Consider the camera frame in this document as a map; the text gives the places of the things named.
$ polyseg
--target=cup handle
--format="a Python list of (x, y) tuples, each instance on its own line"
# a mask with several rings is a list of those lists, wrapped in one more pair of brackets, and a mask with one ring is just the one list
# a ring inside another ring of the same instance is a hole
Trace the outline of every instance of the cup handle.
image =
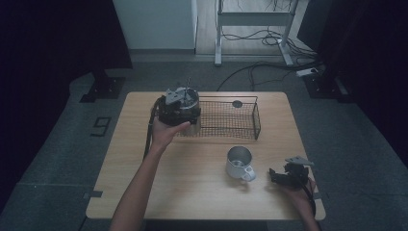
[(242, 180), (244, 181), (253, 181), (256, 178), (256, 174), (254, 171), (254, 168), (251, 166), (246, 167), (245, 169), (245, 174), (242, 176)]

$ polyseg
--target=wooden table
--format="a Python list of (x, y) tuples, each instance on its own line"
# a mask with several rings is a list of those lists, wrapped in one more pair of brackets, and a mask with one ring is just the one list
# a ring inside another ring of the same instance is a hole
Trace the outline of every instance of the wooden table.
[[(130, 92), (124, 103), (94, 188), (89, 218), (111, 218), (143, 156), (147, 122), (155, 100), (164, 92)], [(176, 137), (160, 161), (145, 218), (152, 219), (299, 219), (269, 168), (284, 173), (286, 158), (306, 157), (288, 98), (283, 92), (200, 92), (200, 96), (258, 96), (262, 130), (254, 140)], [(247, 147), (257, 178), (249, 183), (225, 172), (226, 154)], [(320, 199), (317, 220), (324, 219)]]

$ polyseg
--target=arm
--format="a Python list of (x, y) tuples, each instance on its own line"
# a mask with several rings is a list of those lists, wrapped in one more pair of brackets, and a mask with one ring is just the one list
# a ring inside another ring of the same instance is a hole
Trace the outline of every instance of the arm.
[[(313, 193), (315, 187), (316, 182), (309, 179), (309, 184), (307, 185), (309, 192)], [(320, 228), (313, 215), (312, 207), (309, 203), (306, 192), (302, 189), (295, 191), (284, 186), (282, 186), (281, 189), (289, 197), (293, 206), (299, 213), (305, 231), (319, 231)]]
[(111, 231), (140, 230), (160, 158), (174, 135), (189, 126), (190, 123), (185, 122), (169, 127), (155, 118), (150, 150), (116, 207)]

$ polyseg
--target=power strip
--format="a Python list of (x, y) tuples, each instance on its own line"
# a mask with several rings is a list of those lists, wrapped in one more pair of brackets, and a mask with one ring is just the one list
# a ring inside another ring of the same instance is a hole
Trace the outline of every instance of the power strip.
[(299, 70), (296, 72), (296, 76), (297, 77), (303, 77), (303, 76), (307, 76), (307, 75), (314, 75), (314, 74), (318, 74), (318, 70), (315, 68), (310, 68), (310, 69), (304, 69), (304, 70)]

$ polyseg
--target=gray carpet floor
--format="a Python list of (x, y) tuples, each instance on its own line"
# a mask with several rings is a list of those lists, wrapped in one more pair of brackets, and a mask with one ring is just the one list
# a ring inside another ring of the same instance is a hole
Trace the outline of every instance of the gray carpet floor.
[[(15, 186), (0, 218), (0, 230), (108, 230), (107, 219), (86, 218), (96, 182), (126, 94), (165, 91), (185, 85), (215, 91), (234, 71), (253, 64), (239, 59), (134, 62), (133, 70), (109, 70), (125, 77), (118, 99), (80, 103), (90, 74), (73, 81), (71, 96), (46, 143)], [(254, 71), (256, 91), (283, 91), (319, 185), (326, 218), (323, 230), (408, 230), (408, 170), (356, 104), (312, 99), (301, 78), (271, 67)], [(221, 91), (249, 91), (247, 71), (233, 76)], [(112, 121), (104, 137), (93, 127), (99, 117)], [(268, 230), (301, 230), (300, 221), (266, 221)]]

